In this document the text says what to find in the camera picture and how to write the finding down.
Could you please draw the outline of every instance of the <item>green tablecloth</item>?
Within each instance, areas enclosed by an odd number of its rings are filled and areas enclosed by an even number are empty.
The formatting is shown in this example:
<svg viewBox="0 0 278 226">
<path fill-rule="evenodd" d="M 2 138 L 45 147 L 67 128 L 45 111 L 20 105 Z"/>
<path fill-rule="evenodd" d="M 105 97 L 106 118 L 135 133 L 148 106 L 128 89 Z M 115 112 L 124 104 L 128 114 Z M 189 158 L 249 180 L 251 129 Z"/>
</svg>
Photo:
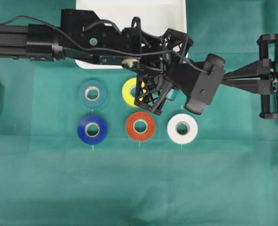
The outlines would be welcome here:
<svg viewBox="0 0 278 226">
<path fill-rule="evenodd" d="M 62 8 L 75 1 L 0 0 L 0 22 L 28 15 L 59 25 Z M 258 59 L 261 34 L 278 33 L 278 0 L 188 0 L 187 16 L 190 57 L 218 54 L 227 71 Z M 0 225 L 277 226 L 278 121 L 259 118 L 260 97 L 220 86 L 193 115 L 197 139 L 181 147 L 166 134 L 168 120 L 186 113 L 179 95 L 139 146 L 124 130 L 136 111 L 121 96 L 131 76 L 71 59 L 0 59 Z M 78 88 L 90 79 L 108 90 L 94 113 L 109 133 L 94 150 L 76 132 L 90 114 Z"/>
</svg>

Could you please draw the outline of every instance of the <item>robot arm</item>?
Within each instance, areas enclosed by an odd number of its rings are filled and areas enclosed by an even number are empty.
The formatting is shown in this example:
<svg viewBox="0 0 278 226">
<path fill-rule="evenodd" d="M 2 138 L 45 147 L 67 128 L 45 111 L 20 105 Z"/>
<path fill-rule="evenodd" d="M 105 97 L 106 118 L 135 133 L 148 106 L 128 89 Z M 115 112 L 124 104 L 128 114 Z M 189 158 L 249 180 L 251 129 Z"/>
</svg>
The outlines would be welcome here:
<svg viewBox="0 0 278 226">
<path fill-rule="evenodd" d="M 17 19 L 40 24 L 7 25 Z M 276 45 L 275 61 L 268 56 L 271 42 Z M 122 31 L 94 11 L 71 9 L 62 10 L 60 27 L 27 16 L 0 24 L 0 57 L 32 61 L 69 57 L 91 64 L 122 65 L 137 73 L 134 104 L 156 115 L 178 91 L 187 96 L 184 108 L 200 115 L 222 83 L 261 94 L 261 117 L 278 118 L 278 109 L 277 113 L 270 112 L 270 95 L 278 96 L 278 34 L 262 35 L 258 44 L 260 60 L 225 74 L 225 61 L 219 56 L 208 54 L 202 62 L 186 58 L 193 45 L 186 33 L 168 29 L 162 36 L 154 36 L 141 29 L 138 17 Z"/>
<path fill-rule="evenodd" d="M 7 25 L 17 19 L 42 25 Z M 0 57 L 32 61 L 69 57 L 91 64 L 122 65 L 137 73 L 134 104 L 156 115 L 176 90 L 188 97 L 185 108 L 193 113 L 201 114 L 211 103 L 225 62 L 212 54 L 204 62 L 192 62 L 185 57 L 192 45 L 186 33 L 173 29 L 160 37 L 147 34 L 138 17 L 120 31 L 113 22 L 85 10 L 62 10 L 60 27 L 27 16 L 0 24 Z"/>
</svg>

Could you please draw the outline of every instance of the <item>cable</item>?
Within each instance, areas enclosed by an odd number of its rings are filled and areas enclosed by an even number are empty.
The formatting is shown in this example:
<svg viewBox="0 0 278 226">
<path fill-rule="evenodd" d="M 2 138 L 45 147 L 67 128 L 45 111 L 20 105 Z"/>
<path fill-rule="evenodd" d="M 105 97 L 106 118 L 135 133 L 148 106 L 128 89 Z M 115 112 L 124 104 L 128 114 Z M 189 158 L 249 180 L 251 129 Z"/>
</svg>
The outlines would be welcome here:
<svg viewBox="0 0 278 226">
<path fill-rule="evenodd" d="M 153 38 L 153 39 L 158 39 L 158 40 L 160 40 L 162 42 L 162 40 L 163 40 L 162 37 L 158 37 L 158 36 L 154 36 L 154 35 L 148 34 L 148 33 L 146 33 L 145 31 L 143 31 L 141 29 L 141 19 L 140 19 L 140 17 L 135 16 L 132 19 L 132 21 L 131 21 L 131 28 L 134 28 L 135 24 L 136 24 L 136 27 L 141 30 L 142 34 L 144 34 L 146 36 L 149 36 L 150 38 Z"/>
<path fill-rule="evenodd" d="M 110 20 L 96 20 L 96 21 L 92 22 L 91 24 L 89 24 L 88 26 L 86 26 L 84 28 L 84 31 L 87 32 L 88 30 L 92 29 L 93 27 L 95 27 L 98 24 L 110 24 L 115 29 L 115 31 L 117 31 L 117 33 L 122 35 L 122 33 L 119 30 L 119 28 L 117 27 L 117 25 L 114 22 L 110 21 Z"/>
<path fill-rule="evenodd" d="M 141 38 L 142 38 L 142 42 L 147 46 L 147 48 L 152 47 L 152 45 L 146 40 L 146 38 L 144 38 L 143 36 Z"/>
<path fill-rule="evenodd" d="M 40 19 L 36 19 L 34 17 L 31 17 L 31 16 L 15 16 L 14 18 L 8 20 L 8 21 L 5 21 L 3 23 L 0 23 L 0 25 L 6 25 L 6 24 L 9 24 L 11 22 L 14 22 L 18 19 L 27 19 L 27 20 L 32 20 L 32 21 L 35 21 L 35 22 L 38 22 L 40 24 L 43 24 L 43 25 L 46 25 L 50 28 L 52 28 L 53 30 L 61 33 L 62 35 L 64 35 L 69 41 L 71 41 L 77 48 L 81 49 L 82 51 L 85 51 L 85 52 L 91 52 L 91 51 L 108 51 L 108 52 L 113 52 L 113 53 L 117 53 L 117 54 L 121 54 L 121 55 L 126 55 L 126 56 L 130 56 L 130 57 L 144 57 L 144 56 L 151 56 L 151 55 L 158 55 L 158 54 L 163 54 L 163 53 L 173 53 L 175 54 L 176 56 L 180 57 L 183 61 L 185 61 L 187 64 L 189 64 L 192 68 L 194 68 L 195 70 L 197 71 L 200 71 L 200 72 L 203 72 L 203 73 L 206 73 L 206 74 L 209 74 L 207 71 L 203 70 L 203 69 L 200 69 L 196 66 L 194 66 L 190 59 L 187 59 L 186 57 L 180 55 L 179 53 L 173 51 L 173 50 L 163 50 L 163 51 L 158 51 L 158 52 L 150 52 L 150 53 L 139 53 L 139 54 L 133 54 L 133 53 L 127 53 L 127 52 L 122 52 L 122 51 L 119 51 L 119 50 L 115 50 L 115 49 L 110 49 L 110 48 L 84 48 L 82 47 L 81 45 L 79 45 L 76 41 L 74 41 L 67 33 L 65 33 L 64 31 L 62 31 L 61 29 L 45 22 L 45 21 L 42 21 Z"/>
</svg>

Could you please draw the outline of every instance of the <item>tape roll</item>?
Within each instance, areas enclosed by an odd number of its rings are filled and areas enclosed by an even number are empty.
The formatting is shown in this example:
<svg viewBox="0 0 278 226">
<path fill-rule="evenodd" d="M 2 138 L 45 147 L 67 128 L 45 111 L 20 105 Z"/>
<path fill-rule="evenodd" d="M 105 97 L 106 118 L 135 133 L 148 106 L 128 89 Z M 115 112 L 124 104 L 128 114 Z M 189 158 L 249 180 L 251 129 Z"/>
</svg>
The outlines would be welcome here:
<svg viewBox="0 0 278 226">
<path fill-rule="evenodd" d="M 179 94 L 179 90 L 171 89 L 168 94 L 165 96 L 166 99 L 170 101 L 174 101 L 177 98 L 177 95 Z"/>
<path fill-rule="evenodd" d="M 187 132 L 184 135 L 177 131 L 177 127 L 182 123 L 187 127 Z M 188 114 L 177 114 L 167 124 L 169 138 L 179 145 L 188 144 L 193 141 L 197 136 L 197 132 L 198 126 L 196 120 Z"/>
<path fill-rule="evenodd" d="M 146 129 L 143 132 L 137 132 L 135 130 L 136 122 L 141 121 L 144 122 L 146 125 Z M 145 112 L 136 112 L 131 114 L 126 123 L 125 123 L 125 130 L 130 138 L 136 141 L 146 141 L 150 139 L 156 129 L 156 124 L 152 116 Z"/>
<path fill-rule="evenodd" d="M 132 107 L 137 107 L 136 105 L 134 105 L 135 97 L 133 97 L 133 95 L 131 94 L 132 89 L 136 88 L 136 82 L 137 78 L 129 79 L 122 87 L 122 97 L 124 98 L 124 101 Z"/>
<path fill-rule="evenodd" d="M 90 135 L 88 133 L 88 127 L 90 125 L 95 125 L 98 128 L 98 131 L 95 135 Z M 79 122 L 77 133 L 82 142 L 89 145 L 99 144 L 107 136 L 106 121 L 98 115 L 89 115 Z"/>
<path fill-rule="evenodd" d="M 97 91 L 97 97 L 90 99 L 88 94 L 91 90 Z M 82 84 L 79 89 L 79 99 L 88 108 L 97 108 L 106 100 L 106 87 L 99 81 L 90 80 Z"/>
</svg>

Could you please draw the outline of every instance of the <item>orange tape roll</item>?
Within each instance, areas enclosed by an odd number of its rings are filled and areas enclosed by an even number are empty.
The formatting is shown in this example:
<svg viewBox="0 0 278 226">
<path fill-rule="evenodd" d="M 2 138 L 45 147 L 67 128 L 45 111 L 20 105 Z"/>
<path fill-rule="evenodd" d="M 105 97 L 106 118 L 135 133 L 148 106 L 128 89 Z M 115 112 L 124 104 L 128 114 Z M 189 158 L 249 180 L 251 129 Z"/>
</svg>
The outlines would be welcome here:
<svg viewBox="0 0 278 226">
<path fill-rule="evenodd" d="M 137 122 L 143 122 L 146 125 L 146 129 L 143 132 L 138 132 L 135 130 L 135 124 Z M 136 141 L 146 141 L 150 139 L 156 129 L 156 124 L 152 116 L 145 112 L 136 112 L 131 114 L 126 123 L 125 130 L 130 138 Z"/>
</svg>

